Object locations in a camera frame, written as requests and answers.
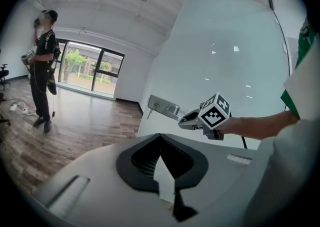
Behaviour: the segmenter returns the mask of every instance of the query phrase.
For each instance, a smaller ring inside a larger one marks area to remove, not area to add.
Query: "window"
[[[54,77],[58,82],[114,95],[124,54],[57,39],[61,50]]]

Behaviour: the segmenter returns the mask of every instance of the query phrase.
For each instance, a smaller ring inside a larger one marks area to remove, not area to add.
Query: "tree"
[[[104,71],[109,71],[109,70],[111,69],[111,65],[110,65],[110,63],[107,62],[107,61],[102,61],[102,62],[100,63],[100,69],[101,69],[101,70],[104,70]],[[100,83],[102,83],[102,81],[103,81],[104,78],[105,78],[105,75],[102,74],[102,75],[101,75],[101,78],[100,78]]]
[[[65,54],[63,81],[68,82],[69,74],[74,66],[83,66],[87,63],[87,59],[79,54],[77,49],[75,52],[67,51]]]

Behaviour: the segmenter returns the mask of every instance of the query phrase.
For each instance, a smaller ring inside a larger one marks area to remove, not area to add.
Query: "man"
[[[315,36],[316,30],[310,24],[307,17],[299,34],[296,68],[308,53],[315,40]],[[222,134],[235,134],[258,140],[274,137],[280,130],[297,123],[300,119],[298,111],[286,90],[282,94],[281,99],[289,108],[288,111],[267,117],[231,117],[216,129]]]
[[[43,131],[45,133],[48,133],[52,127],[46,92],[49,61],[54,58],[56,48],[56,35],[52,28],[57,18],[58,14],[54,10],[41,13],[39,21],[43,27],[43,34],[40,39],[36,38],[37,49],[35,56],[29,60],[31,92],[36,114],[39,116],[33,126],[38,127],[44,123]]]

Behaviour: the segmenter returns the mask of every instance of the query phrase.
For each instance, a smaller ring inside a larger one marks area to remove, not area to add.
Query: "wooden floor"
[[[139,129],[142,114],[137,104],[57,89],[56,113],[48,134],[43,124],[32,126],[37,116],[22,115],[22,106],[9,111],[17,100],[0,105],[0,113],[11,121],[10,127],[0,124],[1,157],[13,181],[28,194],[85,152],[135,138]],[[47,92],[47,97],[52,113],[53,96]],[[19,98],[35,110],[27,78],[12,81],[4,98]]]

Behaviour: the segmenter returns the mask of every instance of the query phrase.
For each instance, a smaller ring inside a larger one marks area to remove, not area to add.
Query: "black shoe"
[[[51,130],[51,126],[52,126],[52,122],[51,122],[51,120],[49,120],[49,121],[45,121],[45,122],[44,122],[43,132],[45,132],[45,133],[49,133],[49,132],[50,132],[50,130]]]
[[[38,117],[38,119],[33,123],[33,126],[35,128],[39,127],[42,123],[44,123],[45,120],[43,117]]]

